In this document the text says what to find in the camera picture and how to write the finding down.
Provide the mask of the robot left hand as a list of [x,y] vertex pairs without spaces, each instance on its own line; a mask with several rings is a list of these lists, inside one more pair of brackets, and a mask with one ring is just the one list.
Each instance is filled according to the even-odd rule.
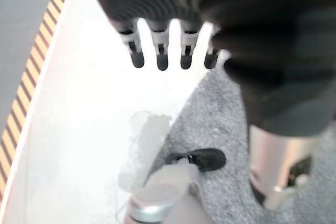
[[144,66],[137,20],[151,31],[157,67],[168,67],[169,22],[181,24],[183,69],[205,22],[214,26],[206,68],[230,54],[227,75],[240,87],[248,125],[250,185],[276,209],[304,183],[320,134],[335,119],[335,0],[98,0]]

